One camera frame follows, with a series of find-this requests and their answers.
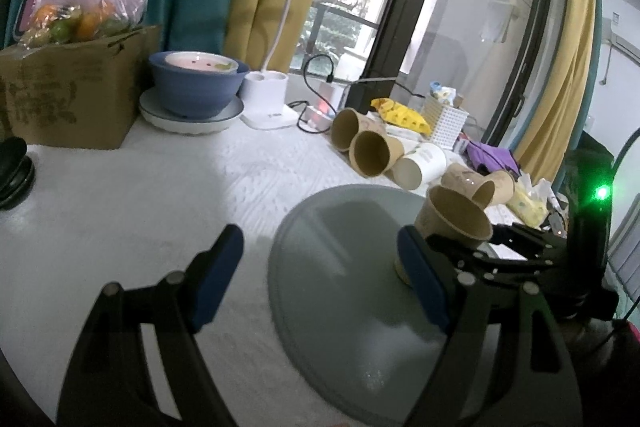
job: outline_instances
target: white plastic basket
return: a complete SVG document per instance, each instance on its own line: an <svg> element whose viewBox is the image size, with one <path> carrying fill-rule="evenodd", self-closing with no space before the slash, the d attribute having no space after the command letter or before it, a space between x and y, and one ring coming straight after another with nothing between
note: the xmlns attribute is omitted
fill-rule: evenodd
<svg viewBox="0 0 640 427"><path fill-rule="evenodd" d="M432 96L427 96L422 106L422 116L431 127L430 141L442 149L450 151L453 149L469 113L450 105L444 105Z"/></svg>

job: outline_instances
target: black cable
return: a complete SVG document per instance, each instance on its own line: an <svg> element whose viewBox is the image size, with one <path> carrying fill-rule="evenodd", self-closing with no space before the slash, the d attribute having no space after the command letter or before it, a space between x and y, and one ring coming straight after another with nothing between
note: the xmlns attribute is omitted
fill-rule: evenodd
<svg viewBox="0 0 640 427"><path fill-rule="evenodd" d="M422 98L422 99L427 98L423 94L418 94L416 92L413 92L408 87L403 86L402 84L400 84L400 82L398 82L397 78L394 78L392 76L388 78L361 78L360 80L356 80L355 82L352 82L351 85L353 86L354 84L366 84L367 82L383 82L383 81L392 82L395 86L398 86L400 89L404 89L411 96L416 96L417 98Z"/></svg>
<svg viewBox="0 0 640 427"><path fill-rule="evenodd" d="M636 129L635 133L633 133L629 137L629 139L626 141L626 143L622 146L622 149L620 150L620 154L618 154L618 157L613 162L612 179L615 179L616 174L618 173L618 170L620 169L620 164L622 163L622 160L625 159L625 156L629 152L629 149L631 149L631 147L633 146L633 144L636 142L636 140L638 138L640 138L640 128ZM597 344L593 349L588 351L585 355L580 357L580 359L578 359L578 362L583 362L584 360L588 359L594 353L597 353L600 350L601 347L605 346L611 340L611 337L613 337L613 335L615 335L622 328L624 328L626 326L626 322L628 321L629 317L634 312L634 310L638 307L638 304L640 304L640 296L636 299L636 301L633 303L631 308L629 308L629 311L625 313L625 316L622 317L622 321L620 322L620 324L617 327L613 328L609 332L609 334L606 337L604 337L603 341L601 341L599 344Z"/></svg>
<svg viewBox="0 0 640 427"><path fill-rule="evenodd" d="M316 58L328 58L329 62L331 62L331 73L329 73L327 75L326 78L326 83L327 84L331 84L334 81L334 72L335 72L335 67L334 67L334 61L333 59L324 53L320 53L318 55L314 55L313 57L310 57L306 62L305 65L302 68L302 79L305 81L305 85L306 87L308 87L308 89L314 94L316 95L320 100L322 100L324 103L326 103L326 105L328 105L328 107L334 112L334 117L335 115L338 114L338 112L335 110L335 107L333 105L331 105L331 102L329 102L324 96L322 96L320 93L318 93L313 87L311 87L311 85L309 84L309 81L306 79L306 75L308 73L309 70L309 65L311 64L311 62L313 60L316 60ZM300 129L300 131L302 132L306 132L307 134L325 134L329 132L329 129L331 129L330 127L324 131L309 131L308 129L304 129L301 125L300 122L302 123L307 123L307 121L302 120L302 117L305 114L306 108L311 106L311 104L307 101L307 100L297 100L295 102L291 102L289 103L289 107L290 108L294 108L294 107L298 107L300 105L305 105L305 107L303 108L302 112L300 113L300 117L298 117L298 121L296 122L296 127L298 129Z"/></svg>

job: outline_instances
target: green led light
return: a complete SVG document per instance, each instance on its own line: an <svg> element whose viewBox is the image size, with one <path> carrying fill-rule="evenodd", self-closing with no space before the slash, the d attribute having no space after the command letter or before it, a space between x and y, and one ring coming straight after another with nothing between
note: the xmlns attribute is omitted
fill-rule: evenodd
<svg viewBox="0 0 640 427"><path fill-rule="evenodd" d="M611 193L611 188L607 185L596 188L596 198L599 200L606 200Z"/></svg>

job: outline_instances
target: air conditioner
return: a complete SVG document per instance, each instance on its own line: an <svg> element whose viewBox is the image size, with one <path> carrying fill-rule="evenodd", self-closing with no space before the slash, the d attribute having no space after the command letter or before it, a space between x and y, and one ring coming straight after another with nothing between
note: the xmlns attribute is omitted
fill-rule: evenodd
<svg viewBox="0 0 640 427"><path fill-rule="evenodd" d="M611 25L611 45L627 57L640 64L640 32L637 27L628 27L622 18Z"/></svg>

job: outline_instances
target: white tablecloth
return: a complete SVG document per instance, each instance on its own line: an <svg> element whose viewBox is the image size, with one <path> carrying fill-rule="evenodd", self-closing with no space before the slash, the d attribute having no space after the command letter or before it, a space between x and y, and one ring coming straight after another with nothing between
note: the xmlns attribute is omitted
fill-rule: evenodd
<svg viewBox="0 0 640 427"><path fill-rule="evenodd" d="M215 241L226 223L246 247L220 311L197 336L223 399L242 427L328 427L347 420L290 365L266 291L274 232L300 201L363 180L326 138L236 123L185 137L138 121L121 149L30 146L36 184L0 213L0 346L36 402L55 415L66 365L101 287L152 285ZM506 207L489 210L510 223ZM145 340L153 337L145 328ZM149 364L162 409L175 412L157 349ZM350 421L351 426L358 425Z"/></svg>

